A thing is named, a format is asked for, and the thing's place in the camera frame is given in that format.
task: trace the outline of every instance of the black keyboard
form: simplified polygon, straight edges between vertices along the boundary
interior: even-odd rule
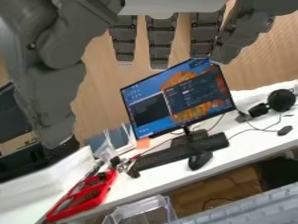
[[[219,133],[208,138],[190,142],[186,145],[180,145],[163,151],[151,153],[140,157],[135,163],[135,169],[139,171],[151,169],[154,167],[166,165],[179,160],[190,158],[196,155],[200,151],[216,151],[227,148],[229,141],[225,133]]]

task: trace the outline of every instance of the orange object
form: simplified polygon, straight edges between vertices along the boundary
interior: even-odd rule
[[[151,138],[143,138],[138,141],[138,149],[147,149],[151,147]]]

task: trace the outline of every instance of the computer monitor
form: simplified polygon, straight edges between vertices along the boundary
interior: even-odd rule
[[[236,109],[219,65],[190,59],[122,89],[136,139],[156,137]]]

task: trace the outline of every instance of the wooden wall panel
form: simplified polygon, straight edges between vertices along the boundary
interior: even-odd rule
[[[298,79],[298,12],[277,18],[272,31],[245,48],[224,73],[232,89]]]
[[[298,13],[279,17],[273,30],[260,36],[259,41],[243,50],[229,65],[223,66],[232,89],[253,89],[298,78],[297,27]],[[171,65],[190,58],[190,33],[190,15],[182,14]],[[108,32],[90,43],[83,60],[87,64],[87,78],[72,104],[80,140],[128,121],[120,88],[159,72],[150,68],[146,18],[139,19],[136,59],[132,65],[118,63]],[[7,73],[0,58],[0,84],[6,81]]]

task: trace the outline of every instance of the gray robot arm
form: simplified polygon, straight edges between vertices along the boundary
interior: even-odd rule
[[[130,0],[135,4],[148,1]],[[201,8],[217,5],[217,10],[225,4],[223,0],[182,1],[200,4]],[[168,2],[176,13],[180,9],[175,4],[182,2]],[[15,98],[49,148],[74,134],[71,102],[86,74],[82,56],[92,38],[111,26],[118,59],[134,60],[138,17],[123,17],[119,23],[123,8],[124,0],[0,0],[0,52],[17,86]],[[275,17],[297,9],[297,0],[239,0],[220,33],[225,7],[216,13],[195,13],[192,55],[211,55],[215,61],[228,64],[260,33],[271,30]],[[176,20],[176,14],[168,19],[147,17],[155,68],[168,65]]]
[[[0,51],[15,98],[49,148],[74,135],[86,46],[118,23],[120,0],[0,0]]]

